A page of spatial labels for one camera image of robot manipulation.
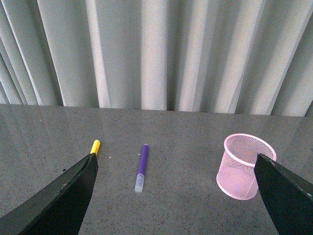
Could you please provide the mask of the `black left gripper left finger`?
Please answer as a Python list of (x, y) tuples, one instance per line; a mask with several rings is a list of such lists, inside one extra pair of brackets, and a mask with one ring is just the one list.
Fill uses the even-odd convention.
[(88, 154), (26, 202), (1, 217), (2, 235), (76, 235), (97, 176), (96, 154)]

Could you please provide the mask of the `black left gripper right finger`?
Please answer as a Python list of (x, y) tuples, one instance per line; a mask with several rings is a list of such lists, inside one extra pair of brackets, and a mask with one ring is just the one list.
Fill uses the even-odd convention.
[(280, 235), (313, 233), (313, 185), (264, 154), (254, 167), (265, 207)]

